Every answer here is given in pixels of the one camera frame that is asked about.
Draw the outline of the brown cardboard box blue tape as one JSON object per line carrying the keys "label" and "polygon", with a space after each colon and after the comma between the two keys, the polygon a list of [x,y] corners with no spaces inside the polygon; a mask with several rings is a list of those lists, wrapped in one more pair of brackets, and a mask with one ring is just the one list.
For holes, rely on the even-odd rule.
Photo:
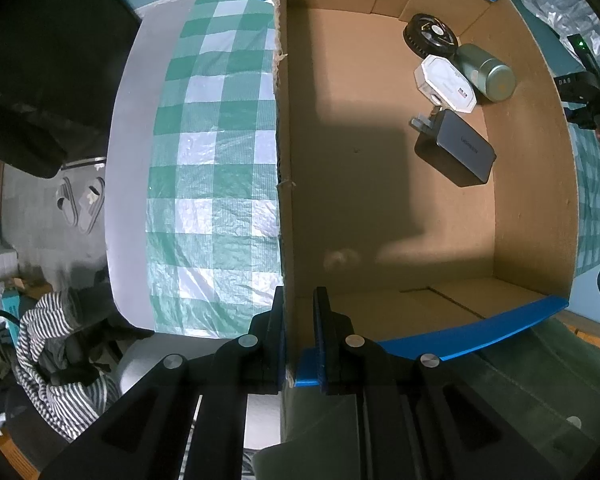
{"label": "brown cardboard box blue tape", "polygon": [[[312,299],[397,356],[449,360],[568,304],[578,189],[553,77],[512,0],[275,0],[279,198],[290,362],[317,382]],[[415,151],[428,114],[414,14],[514,72],[514,94],[467,121],[492,146],[486,183],[461,188]]]}

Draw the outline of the green white checkered tablecloth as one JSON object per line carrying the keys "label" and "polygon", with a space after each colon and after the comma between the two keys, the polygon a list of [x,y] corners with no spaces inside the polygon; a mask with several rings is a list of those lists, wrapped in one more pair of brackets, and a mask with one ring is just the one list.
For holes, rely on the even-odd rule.
{"label": "green white checkered tablecloth", "polygon": [[273,0],[193,0],[178,31],[146,200],[159,333],[237,337],[283,281],[275,50]]}

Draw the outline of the black white striped cloth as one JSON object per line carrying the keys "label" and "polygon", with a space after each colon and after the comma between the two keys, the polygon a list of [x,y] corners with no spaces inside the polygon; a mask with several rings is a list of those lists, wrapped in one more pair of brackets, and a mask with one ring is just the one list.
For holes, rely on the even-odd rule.
{"label": "black white striped cloth", "polygon": [[84,318],[78,293],[48,292],[21,315],[14,373],[48,426],[71,442],[119,399],[111,376],[80,348]]}

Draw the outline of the grey white slipper right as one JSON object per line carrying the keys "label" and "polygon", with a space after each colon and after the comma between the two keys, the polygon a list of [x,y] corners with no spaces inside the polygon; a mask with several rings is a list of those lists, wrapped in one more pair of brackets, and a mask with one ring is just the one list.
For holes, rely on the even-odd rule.
{"label": "grey white slipper right", "polygon": [[88,182],[81,195],[79,205],[78,229],[83,234],[90,234],[105,199],[105,180],[96,177]]}

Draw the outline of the grey white slipper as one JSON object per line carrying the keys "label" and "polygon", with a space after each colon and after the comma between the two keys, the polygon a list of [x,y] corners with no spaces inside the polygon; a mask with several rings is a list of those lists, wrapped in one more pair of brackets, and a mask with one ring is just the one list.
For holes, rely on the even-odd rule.
{"label": "grey white slipper", "polygon": [[83,234],[90,234],[105,199],[105,180],[96,177],[88,182],[81,195],[79,205],[78,229]]}
{"label": "grey white slipper", "polygon": [[78,210],[76,209],[76,200],[72,192],[71,182],[67,177],[63,177],[56,190],[55,202],[57,209],[62,213],[69,226],[78,224]]}

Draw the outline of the dark grey power charger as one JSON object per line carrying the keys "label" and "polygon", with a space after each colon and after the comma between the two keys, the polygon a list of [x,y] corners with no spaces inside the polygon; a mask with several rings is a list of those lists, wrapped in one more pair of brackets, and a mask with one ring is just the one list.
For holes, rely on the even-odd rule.
{"label": "dark grey power charger", "polygon": [[496,154],[491,144],[454,110],[410,120],[418,132],[414,151],[459,188],[487,184]]}

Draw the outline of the grey white slipper left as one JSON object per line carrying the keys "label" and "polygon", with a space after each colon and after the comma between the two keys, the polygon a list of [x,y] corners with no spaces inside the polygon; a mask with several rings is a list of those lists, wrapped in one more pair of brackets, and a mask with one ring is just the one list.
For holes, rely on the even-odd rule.
{"label": "grey white slipper left", "polygon": [[78,210],[76,209],[76,200],[72,192],[71,182],[67,177],[63,177],[56,190],[55,202],[57,209],[62,213],[69,226],[78,224]]}

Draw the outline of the white hexagonal box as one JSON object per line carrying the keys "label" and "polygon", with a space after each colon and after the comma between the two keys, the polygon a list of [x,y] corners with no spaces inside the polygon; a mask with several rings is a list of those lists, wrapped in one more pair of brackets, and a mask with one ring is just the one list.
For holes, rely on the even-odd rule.
{"label": "white hexagonal box", "polygon": [[447,58],[426,56],[414,77],[417,89],[435,106],[470,114],[477,104],[471,83]]}

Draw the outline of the green metal tin can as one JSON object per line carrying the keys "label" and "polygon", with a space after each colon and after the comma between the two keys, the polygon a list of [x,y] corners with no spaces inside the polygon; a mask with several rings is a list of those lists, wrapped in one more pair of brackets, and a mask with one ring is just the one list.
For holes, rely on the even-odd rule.
{"label": "green metal tin can", "polygon": [[475,44],[461,44],[453,58],[456,68],[491,102],[509,99],[517,85],[513,70]]}

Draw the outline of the black round disc gadget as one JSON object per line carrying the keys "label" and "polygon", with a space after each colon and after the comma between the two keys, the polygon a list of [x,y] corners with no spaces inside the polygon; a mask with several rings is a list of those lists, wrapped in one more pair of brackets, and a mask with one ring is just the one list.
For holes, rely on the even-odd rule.
{"label": "black round disc gadget", "polygon": [[417,13],[406,24],[403,39],[420,58],[437,55],[452,58],[458,48],[452,29],[433,15]]}

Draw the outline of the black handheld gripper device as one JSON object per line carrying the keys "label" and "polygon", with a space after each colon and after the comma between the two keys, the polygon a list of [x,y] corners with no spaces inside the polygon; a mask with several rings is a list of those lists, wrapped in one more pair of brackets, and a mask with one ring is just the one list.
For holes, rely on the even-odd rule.
{"label": "black handheld gripper device", "polygon": [[580,34],[567,39],[584,71],[555,77],[554,83],[562,102],[579,104],[577,108],[564,108],[567,122],[583,130],[595,130],[600,128],[600,66]]}

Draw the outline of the black furniture top left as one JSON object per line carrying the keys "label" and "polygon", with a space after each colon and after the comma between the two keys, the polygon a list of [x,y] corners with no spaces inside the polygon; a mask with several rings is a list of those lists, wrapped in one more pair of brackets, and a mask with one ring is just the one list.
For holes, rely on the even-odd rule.
{"label": "black furniture top left", "polygon": [[126,0],[0,0],[0,160],[50,179],[105,156],[139,29]]}

